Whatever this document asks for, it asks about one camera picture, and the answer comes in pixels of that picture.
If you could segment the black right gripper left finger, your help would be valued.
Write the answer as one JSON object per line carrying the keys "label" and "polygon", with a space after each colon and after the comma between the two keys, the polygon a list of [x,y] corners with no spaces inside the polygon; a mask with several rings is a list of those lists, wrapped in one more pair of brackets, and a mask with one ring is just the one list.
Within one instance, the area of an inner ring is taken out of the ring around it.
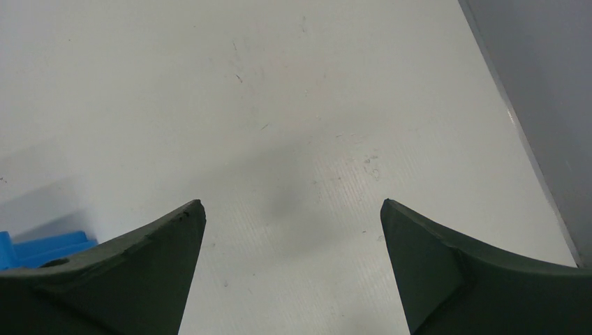
{"label": "black right gripper left finger", "polygon": [[177,334],[206,226],[201,201],[88,250],[1,273],[2,334]]}

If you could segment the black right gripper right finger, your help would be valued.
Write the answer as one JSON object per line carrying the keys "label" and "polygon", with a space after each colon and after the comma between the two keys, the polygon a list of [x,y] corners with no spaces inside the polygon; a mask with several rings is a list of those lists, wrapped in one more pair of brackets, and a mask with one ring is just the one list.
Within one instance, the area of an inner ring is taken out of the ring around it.
{"label": "black right gripper right finger", "polygon": [[380,220],[410,333],[591,333],[590,269],[505,251],[391,199]]}

